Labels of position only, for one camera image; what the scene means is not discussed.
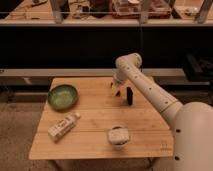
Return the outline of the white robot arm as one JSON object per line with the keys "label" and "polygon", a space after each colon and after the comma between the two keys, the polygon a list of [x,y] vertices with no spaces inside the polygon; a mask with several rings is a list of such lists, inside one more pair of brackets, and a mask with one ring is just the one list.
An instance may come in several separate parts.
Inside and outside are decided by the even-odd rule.
{"label": "white robot arm", "polygon": [[115,61],[116,87],[130,80],[172,130],[172,171],[213,171],[213,107],[203,102],[181,103],[141,71],[138,53]]}

